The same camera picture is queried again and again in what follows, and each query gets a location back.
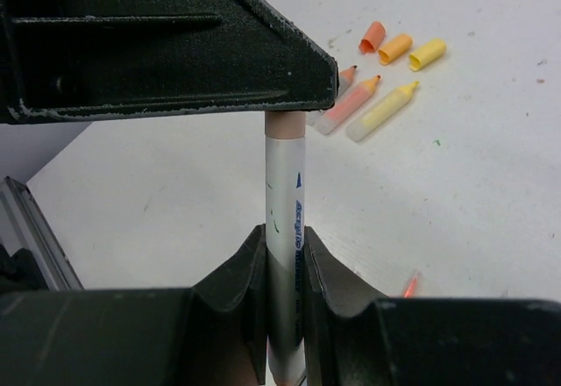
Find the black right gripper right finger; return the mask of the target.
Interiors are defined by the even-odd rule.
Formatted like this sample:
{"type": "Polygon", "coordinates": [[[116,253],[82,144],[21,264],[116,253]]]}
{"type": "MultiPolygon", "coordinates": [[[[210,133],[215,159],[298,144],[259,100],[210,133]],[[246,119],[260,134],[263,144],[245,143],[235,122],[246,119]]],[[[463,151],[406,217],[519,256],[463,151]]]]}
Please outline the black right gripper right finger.
{"type": "Polygon", "coordinates": [[[557,385],[560,305],[537,299],[386,297],[306,231],[311,385],[557,385]]]}

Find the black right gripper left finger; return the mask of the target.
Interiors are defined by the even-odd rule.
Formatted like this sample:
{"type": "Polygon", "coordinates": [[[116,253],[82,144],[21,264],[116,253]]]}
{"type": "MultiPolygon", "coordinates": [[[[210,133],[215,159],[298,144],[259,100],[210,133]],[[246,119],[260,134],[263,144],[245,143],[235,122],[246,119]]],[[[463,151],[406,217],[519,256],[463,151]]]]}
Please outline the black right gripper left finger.
{"type": "Polygon", "coordinates": [[[189,288],[4,293],[1,382],[262,385],[265,308],[262,226],[189,288]]]}

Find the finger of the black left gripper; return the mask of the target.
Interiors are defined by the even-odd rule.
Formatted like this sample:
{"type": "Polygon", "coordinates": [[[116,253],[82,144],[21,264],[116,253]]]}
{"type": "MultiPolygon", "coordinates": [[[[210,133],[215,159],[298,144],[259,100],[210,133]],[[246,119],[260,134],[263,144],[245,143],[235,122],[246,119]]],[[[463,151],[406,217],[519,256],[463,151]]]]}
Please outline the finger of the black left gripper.
{"type": "Polygon", "coordinates": [[[5,124],[326,110],[337,73],[266,0],[1,0],[5,124]]]}

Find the thin orange pen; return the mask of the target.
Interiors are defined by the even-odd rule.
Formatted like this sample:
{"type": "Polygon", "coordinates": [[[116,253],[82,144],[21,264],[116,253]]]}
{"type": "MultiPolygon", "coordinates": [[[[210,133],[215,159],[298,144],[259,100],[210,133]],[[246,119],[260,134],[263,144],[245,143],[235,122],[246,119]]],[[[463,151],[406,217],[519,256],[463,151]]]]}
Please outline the thin orange pen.
{"type": "Polygon", "coordinates": [[[408,284],[407,284],[405,290],[403,291],[402,296],[404,298],[411,298],[415,295],[417,285],[418,285],[418,281],[419,281],[419,275],[414,274],[411,277],[411,279],[408,281],[408,284]]]}

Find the white pen with tan cap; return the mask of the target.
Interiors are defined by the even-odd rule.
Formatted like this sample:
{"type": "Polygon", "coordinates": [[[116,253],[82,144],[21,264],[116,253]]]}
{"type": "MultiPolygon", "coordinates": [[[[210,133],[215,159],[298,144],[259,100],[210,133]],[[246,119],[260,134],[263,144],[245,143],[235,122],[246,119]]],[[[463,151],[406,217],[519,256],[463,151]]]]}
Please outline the white pen with tan cap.
{"type": "Polygon", "coordinates": [[[268,363],[277,385],[297,385],[303,347],[305,139],[266,138],[268,363]]]}

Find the yellow highlighter marker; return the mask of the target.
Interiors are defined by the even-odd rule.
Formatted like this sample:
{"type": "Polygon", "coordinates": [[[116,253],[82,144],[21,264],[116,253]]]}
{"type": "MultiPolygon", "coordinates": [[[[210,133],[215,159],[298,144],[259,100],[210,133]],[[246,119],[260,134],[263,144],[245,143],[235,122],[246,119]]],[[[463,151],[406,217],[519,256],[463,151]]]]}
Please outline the yellow highlighter marker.
{"type": "Polygon", "coordinates": [[[419,81],[414,81],[389,92],[350,123],[346,129],[347,136],[354,142],[360,142],[369,136],[411,101],[419,84],[419,81]]]}

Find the orange highlighter marker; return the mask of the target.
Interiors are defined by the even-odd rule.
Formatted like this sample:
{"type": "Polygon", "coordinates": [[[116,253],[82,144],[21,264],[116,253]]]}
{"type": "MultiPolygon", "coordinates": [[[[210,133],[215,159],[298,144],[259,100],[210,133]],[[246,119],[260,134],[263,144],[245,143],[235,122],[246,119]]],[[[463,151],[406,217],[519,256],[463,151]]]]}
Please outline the orange highlighter marker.
{"type": "Polygon", "coordinates": [[[374,95],[381,80],[381,75],[360,82],[350,89],[349,94],[338,100],[332,108],[326,111],[315,123],[315,128],[322,135],[329,135],[336,130],[355,111],[363,106],[374,95]]]}

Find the white marker with peach tip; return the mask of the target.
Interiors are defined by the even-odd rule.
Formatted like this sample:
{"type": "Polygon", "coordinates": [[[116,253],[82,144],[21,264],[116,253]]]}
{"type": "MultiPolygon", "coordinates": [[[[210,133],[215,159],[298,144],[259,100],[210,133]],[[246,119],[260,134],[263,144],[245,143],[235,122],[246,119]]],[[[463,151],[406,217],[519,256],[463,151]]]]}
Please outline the white marker with peach tip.
{"type": "MultiPolygon", "coordinates": [[[[353,65],[338,73],[337,100],[353,85],[357,68],[357,65],[353,65]]],[[[306,117],[306,124],[313,126],[325,112],[326,110],[309,112],[306,117]]]]}

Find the yellow marker cap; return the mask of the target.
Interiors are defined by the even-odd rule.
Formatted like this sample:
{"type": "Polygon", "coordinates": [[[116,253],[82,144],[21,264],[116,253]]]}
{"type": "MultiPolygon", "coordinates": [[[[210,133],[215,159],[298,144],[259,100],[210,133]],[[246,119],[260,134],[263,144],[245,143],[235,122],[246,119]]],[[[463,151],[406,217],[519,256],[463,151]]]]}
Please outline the yellow marker cap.
{"type": "Polygon", "coordinates": [[[446,50],[442,39],[432,39],[409,54],[409,68],[414,72],[420,71],[443,57],[446,50]]]}

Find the orange marker cap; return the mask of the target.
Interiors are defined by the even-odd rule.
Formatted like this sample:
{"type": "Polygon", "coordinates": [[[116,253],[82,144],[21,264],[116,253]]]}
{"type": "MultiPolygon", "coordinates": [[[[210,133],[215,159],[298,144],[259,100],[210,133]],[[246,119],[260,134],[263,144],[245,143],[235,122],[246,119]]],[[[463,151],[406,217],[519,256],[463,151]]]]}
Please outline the orange marker cap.
{"type": "Polygon", "coordinates": [[[386,66],[403,56],[413,45],[413,39],[406,33],[401,33],[386,42],[378,49],[379,62],[386,66]]]}

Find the peach marker cap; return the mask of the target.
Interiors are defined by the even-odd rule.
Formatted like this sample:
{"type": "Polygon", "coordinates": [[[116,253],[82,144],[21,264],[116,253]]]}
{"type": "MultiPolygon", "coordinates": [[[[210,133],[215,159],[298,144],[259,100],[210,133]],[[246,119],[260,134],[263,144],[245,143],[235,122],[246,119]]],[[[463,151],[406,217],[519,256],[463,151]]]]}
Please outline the peach marker cap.
{"type": "Polygon", "coordinates": [[[362,54],[375,53],[385,37],[385,26],[380,21],[372,22],[359,42],[359,51],[362,54]]]}

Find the tan pen cap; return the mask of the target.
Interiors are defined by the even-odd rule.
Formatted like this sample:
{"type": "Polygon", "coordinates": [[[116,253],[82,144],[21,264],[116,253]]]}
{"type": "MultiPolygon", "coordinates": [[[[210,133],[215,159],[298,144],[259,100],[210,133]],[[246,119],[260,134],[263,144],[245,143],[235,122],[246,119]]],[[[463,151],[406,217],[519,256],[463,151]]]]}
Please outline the tan pen cap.
{"type": "Polygon", "coordinates": [[[265,135],[271,139],[304,138],[306,115],[303,111],[266,111],[265,135]]]}

